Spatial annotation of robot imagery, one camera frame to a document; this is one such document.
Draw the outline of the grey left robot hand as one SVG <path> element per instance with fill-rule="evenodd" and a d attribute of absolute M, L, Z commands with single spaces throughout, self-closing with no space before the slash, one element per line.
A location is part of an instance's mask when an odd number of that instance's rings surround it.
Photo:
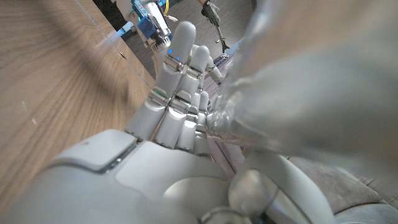
<path fill-rule="evenodd" d="M 178 19 L 168 16 L 169 0 L 131 0 L 130 18 L 146 48 L 153 53 L 160 52 L 170 45 L 172 31 L 166 19 L 177 22 Z"/>

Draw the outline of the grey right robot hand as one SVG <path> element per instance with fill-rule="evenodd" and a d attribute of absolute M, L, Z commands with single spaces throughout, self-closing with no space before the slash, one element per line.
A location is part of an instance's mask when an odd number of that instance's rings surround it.
<path fill-rule="evenodd" d="M 64 151 L 2 223 L 334 223 L 321 190 L 287 159 L 254 152 L 232 179 L 208 155 L 200 91 L 210 55 L 181 22 L 161 76 L 125 131 L 109 129 Z"/>

